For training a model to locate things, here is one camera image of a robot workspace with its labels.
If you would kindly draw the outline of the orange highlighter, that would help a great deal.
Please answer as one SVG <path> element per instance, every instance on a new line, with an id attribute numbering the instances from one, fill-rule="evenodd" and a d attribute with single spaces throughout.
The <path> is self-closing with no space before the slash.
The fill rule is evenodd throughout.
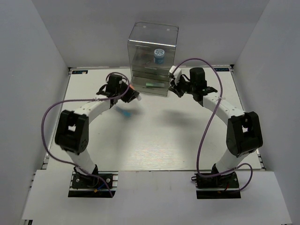
<path id="1" fill-rule="evenodd" d="M 135 92 L 135 94 L 136 94 L 136 99 L 138 100 L 138 101 L 140 101 L 141 99 L 142 99 L 142 97 L 140 96 L 140 93 L 138 92 L 138 91 L 136 91 L 135 90 L 135 88 L 132 86 L 132 85 L 130 85 L 130 88 Z"/>

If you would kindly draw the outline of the blue highlighter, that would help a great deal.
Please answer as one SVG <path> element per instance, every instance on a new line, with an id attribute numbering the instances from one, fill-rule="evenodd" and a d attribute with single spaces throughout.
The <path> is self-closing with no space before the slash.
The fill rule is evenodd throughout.
<path id="1" fill-rule="evenodd" d="M 120 112 L 122 115 L 124 115 L 125 117 L 131 117 L 131 113 L 124 110 L 124 109 L 121 109 L 121 108 L 116 108 L 116 111 Z"/>

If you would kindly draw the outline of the left blue corner label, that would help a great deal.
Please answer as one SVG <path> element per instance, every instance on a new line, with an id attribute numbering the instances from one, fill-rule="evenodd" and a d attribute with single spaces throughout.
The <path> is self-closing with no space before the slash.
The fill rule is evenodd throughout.
<path id="1" fill-rule="evenodd" d="M 82 75 L 82 74 L 87 74 L 88 70 L 73 70 L 72 74 L 76 74 L 76 75 Z"/>

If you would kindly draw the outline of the clear plastic drawer organizer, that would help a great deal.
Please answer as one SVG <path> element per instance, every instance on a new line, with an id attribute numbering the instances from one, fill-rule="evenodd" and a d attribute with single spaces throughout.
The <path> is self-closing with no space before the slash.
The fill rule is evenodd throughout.
<path id="1" fill-rule="evenodd" d="M 136 22 L 127 42 L 133 87 L 143 93 L 166 97 L 170 84 L 169 70 L 174 64 L 179 27 L 175 25 Z M 154 63 L 154 50 L 165 51 L 163 64 Z M 146 88 L 146 83 L 164 83 L 164 88 Z"/>

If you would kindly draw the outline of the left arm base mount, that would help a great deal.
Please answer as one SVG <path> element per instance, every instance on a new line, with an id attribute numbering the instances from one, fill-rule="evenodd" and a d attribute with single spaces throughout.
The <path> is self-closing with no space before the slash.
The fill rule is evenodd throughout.
<path id="1" fill-rule="evenodd" d="M 118 172 L 98 172 L 105 180 L 112 195 L 102 180 L 85 178 L 82 174 L 73 172 L 71 176 L 68 197 L 70 198 L 112 198 L 118 184 Z"/>

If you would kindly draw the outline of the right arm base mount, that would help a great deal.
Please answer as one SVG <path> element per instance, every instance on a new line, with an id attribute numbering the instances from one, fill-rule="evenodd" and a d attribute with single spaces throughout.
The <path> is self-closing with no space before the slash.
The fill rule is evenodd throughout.
<path id="1" fill-rule="evenodd" d="M 236 172 L 229 175 L 203 178 L 197 173 L 191 177 L 195 183 L 196 197 L 201 200 L 209 199 L 240 199 L 240 185 Z"/>

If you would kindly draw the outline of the green highlighter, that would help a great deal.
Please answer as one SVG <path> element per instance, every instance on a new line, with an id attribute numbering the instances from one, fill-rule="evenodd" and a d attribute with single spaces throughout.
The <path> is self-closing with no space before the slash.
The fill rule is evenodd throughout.
<path id="1" fill-rule="evenodd" d="M 165 84 L 161 82 L 147 82 L 145 86 L 146 88 L 164 88 Z"/>

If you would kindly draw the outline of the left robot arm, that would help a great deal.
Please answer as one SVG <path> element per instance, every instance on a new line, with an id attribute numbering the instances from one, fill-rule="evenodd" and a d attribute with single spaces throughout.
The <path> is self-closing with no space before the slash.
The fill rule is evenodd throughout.
<path id="1" fill-rule="evenodd" d="M 141 100 L 141 96 L 130 86 L 128 78 L 122 73 L 112 72 L 93 99 L 74 111 L 61 112 L 55 143 L 70 156 L 75 171 L 83 174 L 83 182 L 88 187 L 94 187 L 99 182 L 97 165 L 87 150 L 90 123 L 119 100 L 130 103 L 135 99 Z"/>

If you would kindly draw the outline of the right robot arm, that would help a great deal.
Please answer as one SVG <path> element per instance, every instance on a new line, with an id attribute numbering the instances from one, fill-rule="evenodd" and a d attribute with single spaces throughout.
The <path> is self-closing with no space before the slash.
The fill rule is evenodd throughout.
<path id="1" fill-rule="evenodd" d="M 222 187 L 229 181 L 228 174 L 233 173 L 246 156 L 263 145 L 259 117 L 255 112 L 234 107 L 215 88 L 208 86 L 203 68 L 194 67 L 189 75 L 187 77 L 180 68 L 172 66 L 169 70 L 169 91 L 178 97 L 192 95 L 194 101 L 212 111 L 212 117 L 217 116 L 227 126 L 226 151 L 213 165 L 211 178 L 215 186 Z"/>

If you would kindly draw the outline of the blue white round tape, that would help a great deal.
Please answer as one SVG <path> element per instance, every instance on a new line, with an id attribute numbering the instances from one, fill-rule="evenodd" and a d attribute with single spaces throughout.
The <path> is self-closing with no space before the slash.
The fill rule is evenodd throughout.
<path id="1" fill-rule="evenodd" d="M 154 50 L 154 63 L 163 64 L 165 60 L 165 51 L 161 48 Z"/>

